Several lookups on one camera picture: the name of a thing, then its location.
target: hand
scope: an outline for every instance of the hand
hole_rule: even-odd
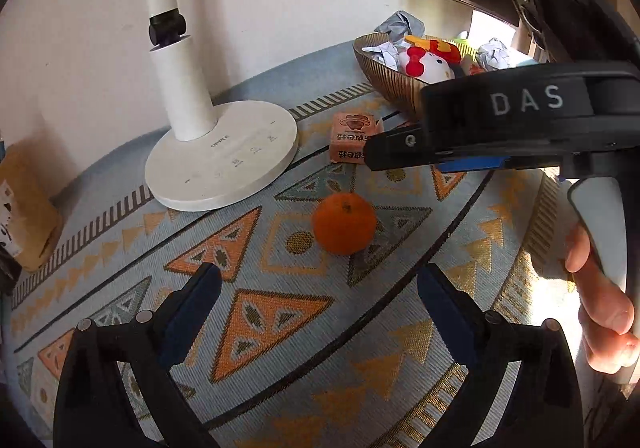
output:
[[[580,294],[578,320],[585,338],[587,361],[594,370],[615,374],[638,359],[640,341],[629,329],[634,306],[627,296],[605,277],[591,255],[586,230],[578,225],[567,237],[567,271],[574,274]]]

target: small box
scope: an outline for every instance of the small box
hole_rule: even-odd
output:
[[[381,132],[382,120],[376,121],[371,114],[336,113],[329,142],[331,162],[363,165],[365,143]]]
[[[49,260],[62,233],[62,217],[33,179],[21,143],[0,163],[0,246],[24,269]]]

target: patterned rug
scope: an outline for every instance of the patterned rug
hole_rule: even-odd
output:
[[[299,122],[293,164],[257,195],[208,213],[162,207],[143,183],[154,133],[60,198],[58,249],[23,274],[2,320],[12,399],[48,444],[78,321],[110,325],[156,309],[204,261],[220,266],[222,295],[172,377],[225,448],[416,447],[466,375],[417,296],[421,263],[436,262],[482,309],[511,321],[556,317],[578,356],[578,298],[559,261],[575,216],[553,175],[330,164],[334,112],[373,112],[386,129],[404,122],[366,83],[349,43],[217,101],[232,99],[279,102]],[[378,217],[373,242],[351,257],[322,251],[311,233],[319,200],[338,191],[361,194]],[[479,439],[495,430],[516,373],[513,365]],[[143,430],[161,439],[128,365],[122,377]]]

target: orange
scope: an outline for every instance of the orange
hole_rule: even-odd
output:
[[[312,218],[316,241],[329,253],[352,255],[376,233],[373,207],[356,193],[335,193],[324,199]]]

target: white lamp base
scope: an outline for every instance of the white lamp base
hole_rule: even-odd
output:
[[[282,107],[253,100],[215,107],[202,138],[166,133],[149,154],[145,180],[168,208],[197,212],[246,199],[276,180],[298,149],[298,126]]]

